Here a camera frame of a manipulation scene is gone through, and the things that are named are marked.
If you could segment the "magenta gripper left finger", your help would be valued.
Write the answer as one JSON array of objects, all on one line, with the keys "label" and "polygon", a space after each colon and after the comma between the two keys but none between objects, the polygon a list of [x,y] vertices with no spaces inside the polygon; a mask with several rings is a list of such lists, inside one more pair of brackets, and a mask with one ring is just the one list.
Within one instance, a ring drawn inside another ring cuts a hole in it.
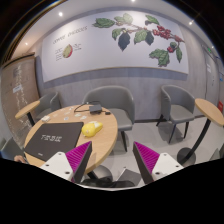
[{"label": "magenta gripper left finger", "polygon": [[86,142],[67,153],[57,152],[41,169],[73,183],[80,183],[92,153],[92,142]]}]

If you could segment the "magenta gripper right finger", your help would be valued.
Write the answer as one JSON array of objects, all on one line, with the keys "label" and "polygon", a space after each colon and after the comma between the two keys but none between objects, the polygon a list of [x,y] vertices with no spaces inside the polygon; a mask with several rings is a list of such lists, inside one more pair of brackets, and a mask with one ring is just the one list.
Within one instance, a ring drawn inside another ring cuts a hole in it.
[{"label": "magenta gripper right finger", "polygon": [[159,154],[139,142],[133,143],[133,154],[145,184],[183,169],[168,153]]}]

